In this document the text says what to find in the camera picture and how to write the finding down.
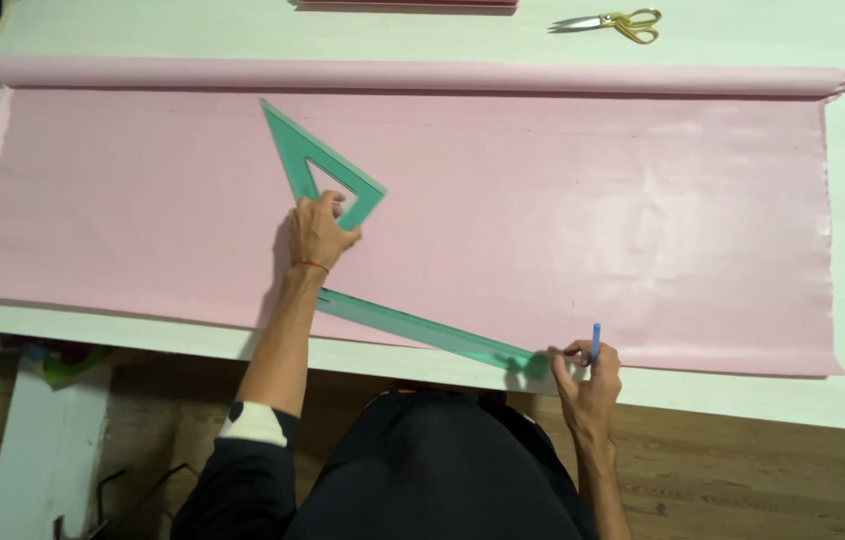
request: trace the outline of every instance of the hand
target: hand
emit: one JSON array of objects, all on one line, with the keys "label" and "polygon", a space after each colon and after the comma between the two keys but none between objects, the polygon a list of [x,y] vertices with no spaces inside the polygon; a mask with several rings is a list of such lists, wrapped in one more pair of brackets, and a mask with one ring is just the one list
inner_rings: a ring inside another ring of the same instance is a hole
[{"label": "hand", "polygon": [[343,252],[362,238],[362,229],[343,230],[336,223],[342,214],[340,203],[346,197],[336,191],[322,191],[322,196],[312,201],[299,198],[296,207],[289,210],[289,257],[293,264],[315,263],[326,271],[333,268]]},{"label": "hand", "polygon": [[[576,444],[587,454],[610,458],[615,453],[609,438],[613,406],[622,390],[620,354],[604,343],[598,361],[590,359],[592,341],[576,341],[564,350],[549,347],[549,363],[562,402],[562,417]],[[566,357],[581,357],[583,367],[591,365],[589,380],[575,382],[566,369]]]}]

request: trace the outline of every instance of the person's left hand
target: person's left hand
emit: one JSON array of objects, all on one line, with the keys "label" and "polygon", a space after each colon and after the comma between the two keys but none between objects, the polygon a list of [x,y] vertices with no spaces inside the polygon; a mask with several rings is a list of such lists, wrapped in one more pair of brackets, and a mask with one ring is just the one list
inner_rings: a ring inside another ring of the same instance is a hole
[{"label": "person's left hand", "polygon": [[299,198],[296,207],[289,210],[289,257],[293,264],[318,264],[326,271],[339,261],[343,252],[362,238],[362,228],[343,230],[336,223],[342,214],[340,203],[346,197],[337,191],[322,191],[316,200]]}]

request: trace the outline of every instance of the red string bracelet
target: red string bracelet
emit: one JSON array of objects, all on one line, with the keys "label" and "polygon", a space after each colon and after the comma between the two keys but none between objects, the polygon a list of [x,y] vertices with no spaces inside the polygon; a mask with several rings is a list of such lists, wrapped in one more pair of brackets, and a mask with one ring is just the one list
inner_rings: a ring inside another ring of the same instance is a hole
[{"label": "red string bracelet", "polygon": [[318,262],[313,262],[311,260],[300,260],[299,262],[294,262],[293,264],[308,264],[309,266],[315,266],[316,268],[321,268],[322,270],[325,270],[326,274],[330,273],[329,268],[327,268],[326,266],[323,266],[322,264],[320,264]]}]

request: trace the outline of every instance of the pink paper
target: pink paper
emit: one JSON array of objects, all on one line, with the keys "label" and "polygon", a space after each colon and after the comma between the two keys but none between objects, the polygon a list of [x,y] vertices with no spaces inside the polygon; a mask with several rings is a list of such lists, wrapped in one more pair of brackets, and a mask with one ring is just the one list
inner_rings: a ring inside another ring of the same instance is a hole
[{"label": "pink paper", "polygon": [[[0,77],[99,86],[92,64],[67,79],[64,62],[3,62]],[[124,72],[109,74],[134,87],[190,85],[194,62],[123,58]],[[265,324],[293,204],[265,98],[389,189],[330,289],[532,350],[585,338],[599,321],[627,365],[844,373],[819,100],[845,89],[845,72],[828,70],[824,83],[820,70],[769,69],[781,92],[813,80],[815,93],[761,100],[578,93],[579,83],[622,84],[628,68],[607,83],[560,67],[573,86],[502,65],[510,91],[489,95],[474,91],[502,79],[483,65],[428,64],[438,91],[414,92],[401,86],[422,83],[413,63],[378,62],[377,73],[372,62],[232,62],[238,70],[215,72],[227,84],[246,74],[230,90],[11,92],[0,119],[0,298]],[[732,68],[730,93],[745,94],[745,72],[766,92],[766,69]],[[320,85],[313,70],[355,75]],[[726,87],[695,70],[699,84]],[[273,73],[274,86],[324,90],[253,89]],[[313,335],[418,346],[322,313]]]}]

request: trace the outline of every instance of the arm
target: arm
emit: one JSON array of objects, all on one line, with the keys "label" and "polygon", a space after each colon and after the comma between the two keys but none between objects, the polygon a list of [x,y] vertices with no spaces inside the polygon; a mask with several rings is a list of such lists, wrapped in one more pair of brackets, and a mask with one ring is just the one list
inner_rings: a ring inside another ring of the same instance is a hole
[{"label": "arm", "polygon": [[292,265],[282,278],[279,298],[262,333],[236,398],[265,404],[299,417],[309,368],[309,330],[316,300],[344,251],[361,237],[359,227],[336,224],[343,196],[325,191],[317,201],[299,199],[286,217]]},{"label": "arm", "polygon": [[613,406],[622,390],[620,356],[602,345],[589,380],[574,382],[566,356],[581,355],[589,365],[590,341],[576,341],[565,350],[549,348],[550,366],[562,403],[562,416],[576,445],[579,491],[592,504],[596,530],[602,540],[632,540],[616,478],[616,445],[609,437]]},{"label": "arm", "polygon": [[286,217],[292,265],[212,456],[171,537],[279,538],[296,512],[293,448],[303,410],[309,327],[333,264],[359,240],[336,224],[342,195],[300,199]]}]

